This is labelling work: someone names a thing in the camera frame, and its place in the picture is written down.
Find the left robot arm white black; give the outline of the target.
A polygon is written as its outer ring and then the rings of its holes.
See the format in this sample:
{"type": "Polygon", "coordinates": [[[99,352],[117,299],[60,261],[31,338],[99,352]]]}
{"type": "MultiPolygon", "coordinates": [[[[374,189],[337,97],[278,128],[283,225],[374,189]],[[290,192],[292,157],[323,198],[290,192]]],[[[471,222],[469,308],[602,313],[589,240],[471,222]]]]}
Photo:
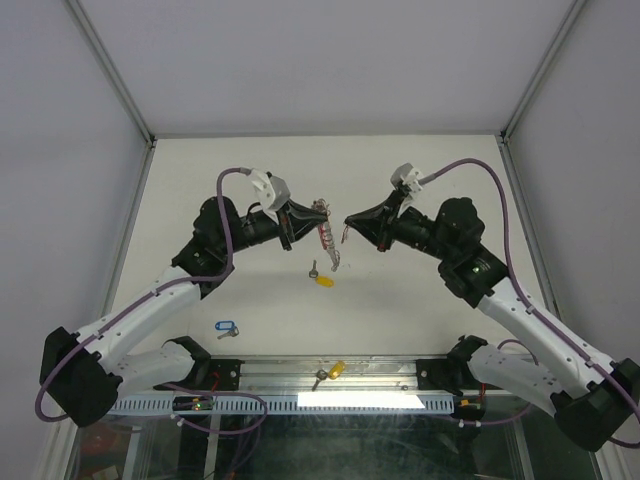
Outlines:
{"type": "Polygon", "coordinates": [[[135,300],[74,333],[59,327],[47,336],[36,399],[50,396],[64,418],[87,427],[118,400],[140,391],[208,387],[213,381],[211,355],[189,336],[142,354],[131,351],[170,317],[220,286],[232,271],[232,254],[271,240],[289,250],[327,219],[326,213],[291,200],[274,212],[245,216],[227,197],[206,200],[189,242],[135,300]]]}

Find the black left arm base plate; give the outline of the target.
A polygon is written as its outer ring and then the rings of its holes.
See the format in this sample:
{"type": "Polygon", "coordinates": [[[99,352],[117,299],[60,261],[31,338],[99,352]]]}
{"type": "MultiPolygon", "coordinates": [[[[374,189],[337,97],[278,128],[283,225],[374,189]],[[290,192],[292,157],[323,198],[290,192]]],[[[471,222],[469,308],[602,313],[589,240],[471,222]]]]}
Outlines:
{"type": "Polygon", "coordinates": [[[239,390],[240,359],[211,358],[201,362],[196,369],[192,387],[194,390],[231,392],[239,390]]]}

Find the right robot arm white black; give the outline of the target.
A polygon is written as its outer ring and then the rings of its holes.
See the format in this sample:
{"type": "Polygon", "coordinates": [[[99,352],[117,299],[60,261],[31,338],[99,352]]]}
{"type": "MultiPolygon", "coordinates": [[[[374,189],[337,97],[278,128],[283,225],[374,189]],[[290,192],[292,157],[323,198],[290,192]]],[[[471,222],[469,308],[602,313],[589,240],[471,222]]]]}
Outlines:
{"type": "Polygon", "coordinates": [[[446,288],[508,330],[538,361],[521,361],[468,336],[432,381],[452,393],[475,381],[513,393],[550,415],[586,451],[612,441],[638,406],[638,365],[593,347],[517,286],[507,265],[482,245],[485,225],[471,199],[446,200],[435,219],[400,204],[393,193],[345,224],[381,252],[399,242],[436,258],[446,288]]]}

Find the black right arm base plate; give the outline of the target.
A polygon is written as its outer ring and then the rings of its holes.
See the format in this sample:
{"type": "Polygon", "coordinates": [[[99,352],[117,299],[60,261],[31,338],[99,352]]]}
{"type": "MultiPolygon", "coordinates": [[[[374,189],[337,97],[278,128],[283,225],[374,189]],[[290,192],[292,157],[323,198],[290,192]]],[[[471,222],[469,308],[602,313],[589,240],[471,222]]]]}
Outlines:
{"type": "Polygon", "coordinates": [[[477,390],[479,382],[465,363],[449,358],[417,359],[416,379],[419,390],[444,390],[462,396],[464,390],[477,390]]]}

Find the red tag key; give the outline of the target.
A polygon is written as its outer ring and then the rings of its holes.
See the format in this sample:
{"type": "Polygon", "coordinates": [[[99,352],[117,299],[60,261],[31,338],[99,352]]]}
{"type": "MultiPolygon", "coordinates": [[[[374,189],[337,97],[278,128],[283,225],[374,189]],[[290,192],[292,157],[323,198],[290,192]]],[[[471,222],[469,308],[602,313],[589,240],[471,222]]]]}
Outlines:
{"type": "Polygon", "coordinates": [[[344,244],[348,240],[349,229],[350,229],[349,225],[345,224],[341,234],[341,240],[340,240],[341,244],[344,244]]]}

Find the yellow tag key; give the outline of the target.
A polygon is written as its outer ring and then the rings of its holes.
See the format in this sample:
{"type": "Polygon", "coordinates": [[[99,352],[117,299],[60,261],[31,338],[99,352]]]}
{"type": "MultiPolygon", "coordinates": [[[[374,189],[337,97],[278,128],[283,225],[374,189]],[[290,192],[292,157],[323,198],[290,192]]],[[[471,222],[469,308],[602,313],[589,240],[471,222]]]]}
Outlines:
{"type": "Polygon", "coordinates": [[[336,362],[329,370],[320,369],[315,374],[315,381],[311,387],[311,391],[315,392],[319,385],[325,380],[336,380],[346,369],[344,361],[336,362]]]}
{"type": "Polygon", "coordinates": [[[332,288],[335,282],[328,276],[321,275],[317,268],[317,261],[313,260],[311,269],[308,272],[308,277],[313,280],[317,285],[324,288],[332,288]]]}

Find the metal keyring holder red handle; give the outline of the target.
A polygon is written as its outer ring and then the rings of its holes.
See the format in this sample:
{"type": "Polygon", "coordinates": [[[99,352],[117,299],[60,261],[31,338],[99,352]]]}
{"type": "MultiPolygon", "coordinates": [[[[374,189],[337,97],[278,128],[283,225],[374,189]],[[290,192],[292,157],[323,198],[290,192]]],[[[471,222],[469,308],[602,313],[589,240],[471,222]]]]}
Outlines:
{"type": "Polygon", "coordinates": [[[331,212],[329,209],[329,204],[324,198],[319,198],[313,201],[312,209],[324,214],[326,217],[325,221],[317,227],[317,230],[322,248],[331,260],[331,271],[336,272],[341,264],[341,256],[339,250],[336,247],[336,241],[331,227],[331,212]]]}

